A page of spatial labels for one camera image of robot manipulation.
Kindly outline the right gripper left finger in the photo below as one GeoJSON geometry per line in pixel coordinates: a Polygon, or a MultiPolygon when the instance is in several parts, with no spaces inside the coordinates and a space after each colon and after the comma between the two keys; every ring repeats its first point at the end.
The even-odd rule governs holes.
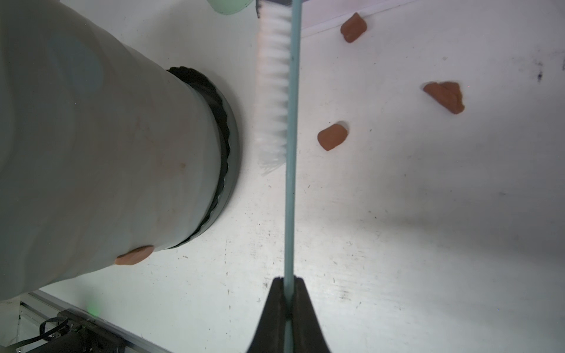
{"type": "Polygon", "coordinates": [[[248,353],[284,353],[286,301],[282,277],[272,280],[248,353]]]}

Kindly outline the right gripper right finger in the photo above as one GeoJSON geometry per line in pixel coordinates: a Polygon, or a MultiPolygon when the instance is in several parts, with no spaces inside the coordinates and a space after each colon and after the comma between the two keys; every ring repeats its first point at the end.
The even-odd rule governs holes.
{"type": "Polygon", "coordinates": [[[291,309],[294,352],[330,353],[303,278],[294,278],[291,309]]]}

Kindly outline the grey ceramic pot with soil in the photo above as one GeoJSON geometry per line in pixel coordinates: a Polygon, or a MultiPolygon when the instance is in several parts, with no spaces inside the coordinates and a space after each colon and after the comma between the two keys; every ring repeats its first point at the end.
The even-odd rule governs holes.
{"type": "Polygon", "coordinates": [[[199,226],[219,131],[168,70],[58,1],[1,3],[2,299],[199,226]]]}

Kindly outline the teal scrub brush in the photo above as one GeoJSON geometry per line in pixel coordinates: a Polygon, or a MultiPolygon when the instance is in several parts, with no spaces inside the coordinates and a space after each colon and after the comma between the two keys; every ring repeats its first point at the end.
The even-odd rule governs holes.
{"type": "Polygon", "coordinates": [[[300,16],[295,1],[258,1],[257,92],[255,117],[260,166],[266,173],[285,166],[284,352],[296,352],[293,329],[294,211],[300,16]]]}

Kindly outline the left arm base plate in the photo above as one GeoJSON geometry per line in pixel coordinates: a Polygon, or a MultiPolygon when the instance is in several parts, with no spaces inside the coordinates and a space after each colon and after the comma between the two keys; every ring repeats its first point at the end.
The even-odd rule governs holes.
{"type": "Polygon", "coordinates": [[[42,322],[39,335],[1,347],[1,352],[39,353],[124,353],[127,342],[122,337],[68,310],[42,322]]]}

